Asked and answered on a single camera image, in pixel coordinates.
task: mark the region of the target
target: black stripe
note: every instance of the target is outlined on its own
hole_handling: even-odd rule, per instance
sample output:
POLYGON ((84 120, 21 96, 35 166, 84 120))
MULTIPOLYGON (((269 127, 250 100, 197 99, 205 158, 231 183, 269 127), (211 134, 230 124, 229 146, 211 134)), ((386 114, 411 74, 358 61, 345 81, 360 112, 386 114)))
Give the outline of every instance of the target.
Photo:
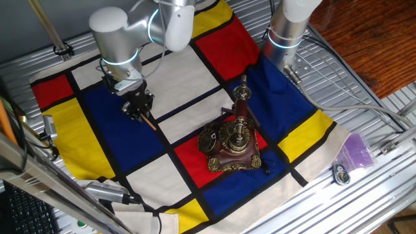
POLYGON ((337 123, 335 121, 332 122, 332 124, 327 128, 327 130, 324 133, 324 136, 322 136, 313 146, 311 146, 309 149, 307 149, 303 154, 301 154, 299 157, 297 157, 291 164, 293 166, 298 166, 303 160, 305 160, 308 156, 310 156, 313 152, 315 152, 318 148, 320 148, 328 139, 330 133, 335 128, 337 123))
MULTIPOLYGON (((164 52, 164 55, 165 56, 168 56, 171 53, 172 52, 170 50, 167 50, 167 51, 164 52)), ((162 57, 162 53, 159 53, 159 54, 157 54, 157 55, 155 55, 155 56, 153 56, 151 58, 148 58, 148 59, 146 59, 145 61, 142 62, 142 66, 145 66, 145 65, 147 65, 147 64, 149 64, 151 62, 154 62, 154 61, 160 59, 161 57, 162 57)))
POLYGON ((58 101, 54 101, 50 105, 48 105, 48 106, 46 106, 44 108, 41 108, 40 109, 40 112, 45 112, 45 111, 49 110, 50 108, 55 107, 55 106, 57 106, 59 104, 62 104, 64 102, 66 102, 66 101, 69 101, 69 100, 71 100, 73 98, 75 98, 75 94, 71 94, 68 97, 61 98, 58 101))
POLYGON ((194 41, 194 42, 195 42, 196 40, 199 40, 199 39, 203 38, 204 36, 207 36, 207 35, 209 35, 209 34, 211 34, 211 33, 215 32, 215 31, 218 31, 218 30, 220 30, 220 29, 222 29, 222 28, 224 28, 224 27, 226 27, 226 26, 230 25, 231 23, 233 23, 233 21, 234 21, 234 17, 235 17, 235 13, 233 12, 233 14, 231 15, 231 17, 230 17, 230 19, 229 19, 229 20, 227 20, 227 21, 223 22, 221 25, 219 25, 219 26, 217 26, 217 27, 215 27, 215 28, 213 28, 213 29, 209 29, 208 31, 203 32, 203 33, 201 33, 201 34, 197 35, 196 37, 194 37, 194 38, 192 39, 192 41, 194 41))
POLYGON ((254 190, 252 193, 250 193, 249 195, 247 195, 245 198, 241 199, 236 204, 232 205, 230 208, 228 208, 222 214, 220 214, 219 216, 217 216, 217 218, 215 220, 211 220, 210 219, 207 222, 203 222, 201 224, 198 224, 196 227, 191 228, 188 231, 185 231, 183 234, 197 233, 197 232, 205 229, 208 226, 211 226, 213 224, 218 223, 219 221, 223 220, 228 215, 230 215, 231 213, 233 213, 234 211, 236 211, 237 209, 239 209, 240 207, 242 207, 245 203, 249 202, 250 200, 252 200, 253 198, 255 198, 257 195, 259 195, 260 193, 264 192, 266 189, 270 188, 273 184, 277 183, 279 180, 281 180, 282 178, 284 178, 288 173, 289 173, 289 170, 288 169, 284 170, 282 173, 280 173, 276 177, 272 178, 270 181, 267 181, 264 185, 261 185, 258 189, 254 190))
POLYGON ((201 10, 197 10, 197 11, 195 11, 195 16, 197 15, 197 14, 199 14, 199 13, 201 13, 201 12, 205 12, 205 11, 208 11, 208 10, 210 10, 210 9, 212 9, 212 8, 214 8, 214 7, 216 7, 217 5, 218 5, 218 3, 220 2, 220 0, 216 0, 213 4, 211 4, 211 5, 209 5, 209 6, 207 6, 207 7, 205 7, 204 9, 201 9, 201 10))
MULTIPOLYGON (((153 118, 153 116, 151 114, 149 116, 149 121, 151 123, 155 123, 155 119, 153 118)), ((171 145, 169 143, 168 139, 163 134, 159 125, 156 124, 155 127, 157 129, 156 130, 156 135, 157 135, 158 139, 161 141, 162 145, 167 149, 169 158, 170 158, 170 160, 172 160, 173 164, 176 167, 176 170, 181 175, 183 181, 187 184, 189 190, 191 191, 191 193, 193 194, 195 199, 198 201, 199 205, 203 209, 204 213, 207 215, 208 219, 214 219, 215 214, 214 214, 213 210, 211 209, 209 204, 205 201, 205 198, 202 196, 202 193, 199 190, 198 186, 196 186, 194 180, 189 175, 187 169, 183 166, 181 160, 176 155, 176 152, 174 151, 173 145, 171 145)))
POLYGON ((167 112, 166 114, 164 114, 161 117, 157 118, 156 119, 156 122, 159 124, 159 123, 161 123, 161 122, 169 119, 170 117, 174 116, 175 114, 177 114, 177 113, 179 113, 179 112, 187 109, 188 107, 192 106, 193 104, 197 104, 198 102, 200 102, 203 99, 209 97, 210 95, 212 95, 212 94, 220 91, 221 89, 222 89, 221 86, 218 86, 218 87, 213 88, 212 90, 210 90, 210 91, 208 91, 208 92, 206 92, 206 93, 204 93, 204 94, 196 97, 195 99, 193 99, 193 100, 191 100, 191 101, 183 104, 182 106, 180 106, 180 107, 178 107, 178 108, 176 108, 174 110, 171 110, 170 112, 167 112))
POLYGON ((111 168, 113 172, 116 174, 116 178, 120 182, 121 186, 127 188, 130 192, 133 191, 131 188, 129 182, 127 181, 126 177, 124 176, 124 173, 122 169, 120 168, 120 165, 118 164, 116 157, 114 156, 113 152, 110 149, 110 146, 107 144, 107 141, 105 140, 105 137, 103 133, 101 132, 101 129, 99 128, 99 125, 94 119, 94 116, 92 115, 88 105, 86 104, 86 101, 84 99, 84 96, 82 95, 81 91, 79 90, 77 81, 73 77, 71 72, 68 72, 66 74, 66 77, 68 79, 68 82, 75 94, 75 97, 78 100, 79 106, 84 112, 85 118, 87 119, 88 123, 90 124, 90 127, 92 131, 94 132, 97 141, 99 145, 101 146, 101 149, 103 150, 108 162, 111 165, 111 168))
POLYGON ((316 112, 318 111, 318 109, 316 107, 313 107, 313 109, 311 111, 309 111, 305 116, 303 116, 302 118, 300 118, 296 123, 292 124, 284 134, 282 134, 281 136, 279 136, 279 138, 275 141, 276 144, 279 144, 282 140, 284 140, 286 137, 289 136, 289 134, 294 131, 295 129, 297 129, 301 124, 303 124, 304 122, 306 122, 310 117, 312 117, 316 112))
MULTIPOLYGON (((223 115, 219 116, 218 118, 216 118, 215 120, 213 120, 213 121, 211 121, 211 122, 220 122, 220 121, 222 121, 223 119, 226 119, 226 118, 228 118, 228 117, 230 117, 230 116, 231 116, 231 114, 225 113, 225 114, 223 114, 223 115)), ((178 147, 178 146, 182 145, 183 143, 187 142, 188 140, 190 140, 190 139, 192 139, 192 138, 194 138, 194 137, 198 136, 198 135, 202 132, 202 130, 203 130, 203 126, 202 126, 202 127, 200 127, 200 128, 198 128, 198 129, 193 130, 193 131, 192 131, 191 133, 189 133, 188 135, 186 135, 186 136, 184 136, 183 138, 180 138, 179 140, 177 140, 177 141, 175 141, 174 143, 172 143, 172 147, 173 147, 173 148, 176 148, 176 147, 178 147)))
POLYGON ((202 53, 201 49, 195 44, 194 41, 191 41, 189 46, 194 50, 195 54, 200 58, 205 67, 211 72, 211 75, 216 79, 222 88, 227 88, 228 85, 222 78, 222 76, 215 70, 214 66, 209 62, 207 57, 202 53))
MULTIPOLYGON (((104 176, 100 176, 100 177, 98 177, 97 178, 97 181, 98 182, 101 182, 101 183, 103 183, 104 181, 106 181, 106 180, 109 180, 108 178, 106 178, 106 177, 104 177, 104 176)), ((114 182, 117 182, 117 179, 115 178, 115 177, 113 177, 113 178, 110 178, 110 180, 112 180, 112 181, 114 181, 114 182)))
POLYGON ((163 205, 156 209, 159 213, 165 213, 167 210, 170 209, 179 209, 182 206, 186 205, 188 202, 192 201, 194 199, 194 196, 192 194, 189 194, 188 196, 184 197, 182 200, 178 201, 177 203, 173 205, 163 205))

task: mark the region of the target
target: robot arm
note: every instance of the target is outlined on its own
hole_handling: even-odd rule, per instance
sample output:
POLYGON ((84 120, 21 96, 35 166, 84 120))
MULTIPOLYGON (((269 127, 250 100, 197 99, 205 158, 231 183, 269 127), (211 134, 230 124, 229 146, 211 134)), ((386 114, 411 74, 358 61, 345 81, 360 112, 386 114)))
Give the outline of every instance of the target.
POLYGON ((157 3, 145 0, 128 14, 116 7, 93 13, 90 28, 111 73, 125 79, 133 69, 140 72, 137 49, 148 42, 165 45, 171 51, 185 48, 192 36, 194 5, 195 0, 163 0, 159 9, 157 3))
POLYGON ((142 113, 148 116, 153 100, 141 74, 139 47, 153 42, 170 51, 185 48, 192 36, 195 3, 140 0, 129 13, 106 7, 91 15, 89 25, 110 73, 112 91, 127 100, 122 110, 133 119, 140 120, 142 113))
POLYGON ((292 65, 294 55, 309 23, 312 12, 322 0, 282 0, 270 22, 265 55, 283 72, 292 65))

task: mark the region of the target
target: cable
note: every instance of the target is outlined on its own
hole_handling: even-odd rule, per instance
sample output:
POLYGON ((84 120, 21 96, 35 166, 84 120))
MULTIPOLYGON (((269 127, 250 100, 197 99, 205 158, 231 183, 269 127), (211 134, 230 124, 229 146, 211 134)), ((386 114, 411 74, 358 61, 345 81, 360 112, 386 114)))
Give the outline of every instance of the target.
POLYGON ((37 144, 35 144, 35 143, 31 142, 31 141, 28 141, 28 143, 31 144, 32 146, 37 147, 37 148, 40 148, 40 149, 45 149, 46 150, 46 149, 52 148, 51 145, 49 145, 49 146, 39 146, 39 145, 37 145, 37 144))
POLYGON ((147 74, 147 75, 144 75, 143 77, 141 77, 141 78, 137 78, 137 79, 123 79, 123 78, 121 78, 121 77, 119 77, 119 76, 117 76, 117 75, 114 75, 114 74, 111 74, 111 73, 109 73, 109 72, 107 72, 107 71, 105 71, 104 69, 103 69, 103 66, 101 65, 101 60, 102 60, 102 58, 101 58, 101 60, 99 61, 100 62, 100 66, 101 66, 101 69, 103 70, 103 72, 104 73, 106 73, 107 75, 110 75, 110 76, 113 76, 113 77, 115 77, 115 78, 118 78, 118 79, 120 79, 120 80, 123 80, 123 81, 137 81, 137 80, 141 80, 141 79, 145 79, 145 78, 148 78, 148 77, 150 77, 151 75, 153 75, 158 69, 159 69, 159 66, 161 65, 161 63, 162 63, 162 60, 163 60, 163 57, 164 57, 164 54, 165 54, 165 52, 166 52, 166 29, 164 28, 164 21, 163 21, 163 12, 162 12, 162 5, 161 5, 161 2, 159 1, 159 12, 160 12, 160 14, 161 14, 161 21, 162 21, 162 33, 163 33, 163 49, 162 49, 162 57, 161 57, 161 59, 159 60, 159 63, 157 64, 157 66, 156 66, 156 68, 155 69, 153 69, 153 71, 151 71, 151 73, 149 73, 149 74, 147 74))
POLYGON ((322 109, 325 111, 345 111, 345 110, 352 110, 352 109, 373 109, 373 110, 377 110, 377 111, 382 111, 384 113, 388 113, 392 116, 394 116, 395 118, 397 118, 398 120, 402 121, 403 123, 405 123, 408 127, 413 127, 413 124, 403 118, 402 116, 398 115, 397 113, 394 113, 391 110, 387 110, 383 107, 377 107, 374 105, 352 105, 352 106, 347 106, 347 107, 326 107, 323 106, 315 101, 313 101, 313 99, 309 96, 309 94, 306 92, 304 84, 302 84, 302 82, 298 83, 298 86, 300 88, 300 90, 302 91, 302 93, 304 93, 305 98, 310 101, 314 106, 316 106, 318 109, 322 109))
POLYGON ((25 169, 26 163, 27 163, 27 148, 28 148, 28 145, 27 145, 27 142, 26 142, 25 131, 23 130, 23 126, 20 122, 19 115, 18 115, 18 112, 17 112, 18 106, 13 101, 13 99, 10 97, 10 94, 7 92, 7 90, 3 89, 3 87, 4 87, 4 85, 0 85, 0 92, 5 95, 4 98, 6 99, 6 101, 9 102, 10 106, 12 107, 13 114, 14 114, 14 116, 16 118, 16 121, 19 125, 19 132, 15 132, 14 135, 19 138, 18 144, 19 144, 20 147, 23 148, 23 162, 22 162, 21 167, 20 167, 20 170, 21 170, 21 173, 22 173, 23 170, 25 169))
MULTIPOLYGON (((304 40, 307 40, 307 41, 310 41, 310 42, 312 42, 312 43, 314 43, 314 44, 317 44, 318 46, 320 46, 320 47, 322 47, 322 48, 324 48, 327 52, 329 52, 330 54, 332 54, 334 57, 335 57, 335 59, 336 60, 338 60, 338 62, 340 62, 345 68, 346 68, 346 64, 344 63, 344 61, 341 59, 341 57, 337 54, 337 53, 335 53, 334 51, 333 51, 333 49, 331 49, 331 48, 329 48, 327 45, 325 45, 325 44, 323 44, 320 40, 318 40, 318 39, 316 39, 316 38, 314 38, 314 37, 312 37, 312 36, 310 36, 310 35, 305 35, 304 36, 304 40)), ((314 66, 312 66, 312 64, 310 64, 306 59, 304 59, 303 57, 301 57, 298 53, 296 53, 301 59, 303 59, 306 63, 308 63, 308 65, 310 65, 315 71, 317 71, 321 76, 323 76, 323 78, 325 78, 327 81, 329 81, 329 82, 331 82, 332 84, 334 84, 336 87, 338 87, 339 89, 341 89, 342 91, 344 91, 344 93, 345 94, 347 94, 347 95, 349 95, 349 96, 351 96, 351 97, 353 97, 354 99, 356 99, 356 100, 358 100, 358 101, 360 101, 361 103, 363 103, 364 105, 366 105, 366 103, 363 101, 363 100, 361 100, 361 99, 359 99, 358 97, 355 97, 354 95, 352 95, 352 94, 349 94, 346 90, 344 90, 343 88, 341 88, 338 84, 336 84, 336 83, 334 83, 333 81, 331 81, 330 79, 328 79, 326 76, 324 76, 321 72, 319 72, 317 69, 316 69, 316 67, 314 67, 314 66)), ((348 89, 351 91, 351 93, 353 93, 353 94, 355 94, 355 92, 344 82, 344 80, 343 79, 341 79, 342 80, 342 82, 348 87, 348 89)), ((382 118, 382 120, 387 124, 387 125, 390 125, 393 129, 396 129, 396 127, 395 126, 393 126, 391 123, 389 123, 389 120, 385 120, 385 117, 383 116, 383 114, 382 113, 379 113, 379 112, 377 112, 377 110, 374 110, 373 109, 373 111, 374 111, 374 113, 375 114, 378 114, 379 115, 379 117, 381 117, 382 118)))
POLYGON ((159 227, 160 227, 159 228, 159 234, 161 234, 161 232, 162 232, 162 220, 161 220, 161 216, 159 215, 159 213, 157 213, 156 210, 153 207, 151 207, 150 205, 148 205, 148 204, 146 204, 144 202, 136 201, 136 200, 134 200, 132 198, 130 198, 129 202, 130 203, 133 203, 133 204, 143 205, 144 207, 147 207, 151 212, 153 212, 154 214, 156 214, 157 215, 157 219, 159 220, 159 227))

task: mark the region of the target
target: antique telephone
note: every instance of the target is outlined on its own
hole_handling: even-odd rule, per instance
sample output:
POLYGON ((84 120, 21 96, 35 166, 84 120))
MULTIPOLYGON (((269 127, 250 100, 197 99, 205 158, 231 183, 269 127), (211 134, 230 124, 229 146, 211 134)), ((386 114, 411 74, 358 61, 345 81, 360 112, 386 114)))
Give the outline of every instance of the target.
POLYGON ((247 100, 252 93, 247 87, 246 75, 241 77, 241 85, 233 94, 235 120, 208 123, 198 139, 198 149, 206 154, 210 172, 253 170, 261 166, 254 122, 247 119, 247 100))

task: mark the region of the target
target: white cable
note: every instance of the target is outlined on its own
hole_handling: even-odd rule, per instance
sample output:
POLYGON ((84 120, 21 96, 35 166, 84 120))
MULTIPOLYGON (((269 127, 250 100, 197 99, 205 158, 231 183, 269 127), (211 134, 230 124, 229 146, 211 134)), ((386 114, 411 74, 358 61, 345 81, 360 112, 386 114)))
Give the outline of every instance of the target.
POLYGON ((353 94, 350 94, 347 90, 345 90, 344 88, 341 88, 337 83, 335 83, 335 82, 333 82, 333 81, 331 81, 329 78, 327 78, 324 74, 322 74, 318 69, 316 69, 316 67, 314 67, 314 66, 312 66, 312 64, 311 63, 309 63, 306 59, 304 59, 303 57, 301 57, 298 53, 296 53, 303 61, 305 61, 309 66, 311 66, 316 72, 318 72, 319 73, 319 75, 321 75, 321 76, 323 76, 323 78, 325 78, 327 81, 329 81, 329 82, 331 82, 333 85, 335 85, 336 87, 338 87, 339 89, 341 89, 342 91, 344 91, 344 93, 345 94, 347 94, 347 95, 349 95, 349 96, 351 96, 352 98, 354 98, 354 99, 356 99, 356 100, 358 100, 358 101, 360 101, 361 103, 364 103, 364 104, 366 104, 363 100, 361 100, 361 99, 359 99, 358 97, 356 97, 356 96, 354 96, 353 94))
MULTIPOLYGON (((305 49, 305 50, 307 50, 307 51, 309 51, 310 53, 312 53, 312 54, 314 54, 314 55, 316 55, 318 58, 320 58, 322 61, 324 61, 325 62, 325 60, 324 60, 324 58, 322 58, 321 56, 319 56, 317 53, 314 53, 314 52, 312 52, 310 49, 308 49, 308 48, 306 48, 306 47, 303 47, 303 46, 300 46, 302 49, 305 49)), ((354 99, 356 99, 356 100, 358 100, 358 101, 360 101, 362 104, 364 104, 364 105, 367 105, 367 103, 364 101, 364 100, 362 100, 362 99, 359 99, 358 97, 356 97, 356 95, 357 94, 355 94, 354 93, 354 91, 344 82, 344 80, 343 80, 343 78, 333 69, 333 71, 337 74, 337 76, 340 78, 340 80, 345 84, 345 86, 347 86, 348 87, 348 89, 351 91, 351 93, 353 93, 353 94, 350 94, 347 90, 344 90, 343 88, 341 88, 338 84, 336 84, 335 82, 333 82, 333 81, 331 81, 329 78, 327 78, 324 74, 322 74, 318 69, 316 69, 316 67, 315 66, 312 66, 312 64, 310 64, 306 59, 304 59, 303 57, 301 57, 298 53, 296 53, 302 60, 304 60, 306 63, 308 63, 316 72, 318 72, 321 76, 323 76, 323 78, 325 78, 327 81, 329 81, 329 82, 331 82, 332 84, 334 84, 336 87, 338 87, 339 89, 341 89, 345 94, 347 94, 347 95, 349 95, 349 96, 351 96, 351 97, 353 97, 354 99)), ((375 114, 375 115, 377 115, 379 118, 381 118, 387 125, 389 125, 390 127, 392 127, 393 129, 396 129, 397 130, 397 126, 396 125, 393 125, 391 122, 390 122, 390 120, 388 119, 388 118, 386 118, 386 116, 384 115, 384 114, 382 114, 382 112, 380 112, 380 111, 377 111, 377 110, 374 110, 374 109, 371 109, 372 111, 373 111, 373 113, 375 114)))
POLYGON ((137 1, 137 3, 130 9, 130 11, 129 11, 129 13, 130 12, 132 12, 132 11, 134 11, 134 10, 136 10, 136 8, 140 5, 140 4, 142 4, 143 2, 144 2, 145 0, 139 0, 139 1, 137 1))
POLYGON ((394 113, 393 111, 387 110, 383 107, 377 107, 377 106, 374 106, 374 105, 352 105, 352 106, 347 106, 347 107, 326 107, 326 106, 323 106, 323 105, 317 103, 316 101, 313 101, 313 99, 306 92, 304 84, 302 84, 302 82, 299 82, 298 86, 299 86, 300 90, 302 91, 302 93, 304 93, 305 98, 308 101, 310 101, 314 106, 316 106, 318 109, 322 109, 322 110, 325 110, 325 111, 345 111, 345 110, 352 110, 352 109, 373 109, 373 110, 377 110, 377 111, 382 111, 384 113, 388 113, 391 116, 394 116, 398 120, 405 123, 408 127, 413 127, 413 124, 409 120, 407 120, 403 116, 400 116, 397 113, 394 113))

